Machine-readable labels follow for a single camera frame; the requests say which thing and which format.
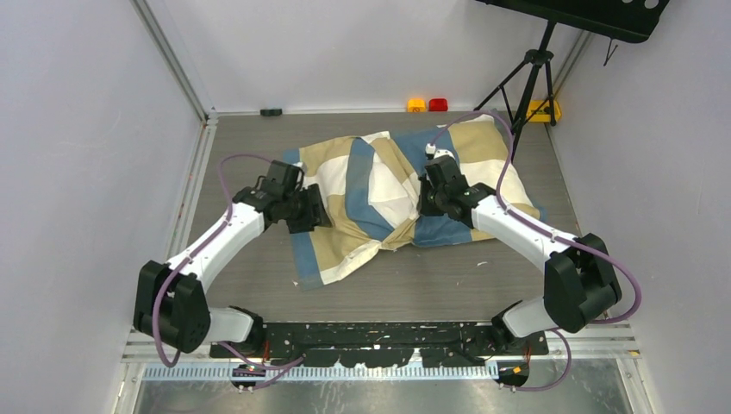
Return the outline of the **blue tan white checked pillowcase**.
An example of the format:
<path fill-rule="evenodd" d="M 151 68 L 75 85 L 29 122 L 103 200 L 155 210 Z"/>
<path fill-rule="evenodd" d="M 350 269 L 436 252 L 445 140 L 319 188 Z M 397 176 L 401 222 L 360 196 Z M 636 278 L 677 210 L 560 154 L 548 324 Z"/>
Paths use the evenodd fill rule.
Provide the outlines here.
<path fill-rule="evenodd" d="M 508 150 L 499 121 L 484 114 L 449 127 L 343 136 L 284 152 L 318 185 L 329 227 L 291 237 L 298 286 L 311 290 L 340 281 L 382 250 L 489 240 L 447 216 L 421 216 L 420 176 L 433 142 L 450 151 L 469 185 L 499 182 Z"/>

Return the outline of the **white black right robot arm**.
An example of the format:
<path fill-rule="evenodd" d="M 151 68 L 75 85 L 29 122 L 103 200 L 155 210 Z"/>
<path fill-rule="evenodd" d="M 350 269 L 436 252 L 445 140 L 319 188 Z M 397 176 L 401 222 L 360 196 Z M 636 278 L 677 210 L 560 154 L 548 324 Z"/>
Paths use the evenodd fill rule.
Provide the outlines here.
<path fill-rule="evenodd" d="M 492 342 L 500 352 L 513 354 L 528 336 L 548 329 L 577 333 L 622 298 L 601 238 L 559 231 L 515 208 L 492 187 L 469 185 L 448 151 L 428 156 L 420 181 L 422 215 L 448 216 L 492 235 L 541 271 L 538 298 L 512 304 L 491 319 Z"/>

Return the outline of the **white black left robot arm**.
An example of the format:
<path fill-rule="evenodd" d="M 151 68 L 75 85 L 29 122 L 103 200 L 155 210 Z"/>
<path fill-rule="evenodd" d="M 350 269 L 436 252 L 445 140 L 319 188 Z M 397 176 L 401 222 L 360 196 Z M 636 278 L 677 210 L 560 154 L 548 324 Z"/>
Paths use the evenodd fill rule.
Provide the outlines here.
<path fill-rule="evenodd" d="M 304 170 L 274 160 L 255 185 L 232 193 L 222 216 L 191 245 L 164 262 L 142 266 L 134 305 L 134 328 L 153 339 L 160 359 L 190 354 L 216 343 L 229 353 L 257 355 L 266 341 L 261 316 L 237 306 L 213 308 L 208 289 L 229 262 L 271 225 L 285 222 L 293 235 L 328 227 L 331 221 L 318 184 L 308 184 Z"/>

